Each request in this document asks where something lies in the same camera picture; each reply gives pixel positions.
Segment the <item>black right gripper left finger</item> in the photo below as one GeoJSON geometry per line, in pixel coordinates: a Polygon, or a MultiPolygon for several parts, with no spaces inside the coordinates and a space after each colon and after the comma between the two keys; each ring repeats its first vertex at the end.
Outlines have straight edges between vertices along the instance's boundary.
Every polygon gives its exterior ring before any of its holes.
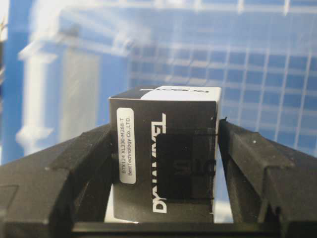
{"type": "Polygon", "coordinates": [[[0,168],[0,235],[66,238],[77,222],[103,222],[113,144],[105,124],[0,168]]]}

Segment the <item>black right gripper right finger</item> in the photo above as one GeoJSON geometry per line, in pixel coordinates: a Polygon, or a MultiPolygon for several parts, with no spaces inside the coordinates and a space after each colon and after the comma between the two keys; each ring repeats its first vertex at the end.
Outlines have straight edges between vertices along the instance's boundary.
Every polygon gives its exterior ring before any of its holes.
{"type": "Polygon", "coordinates": [[[218,144],[235,223],[274,223],[284,238],[316,237],[315,157],[225,119],[218,144]]]}

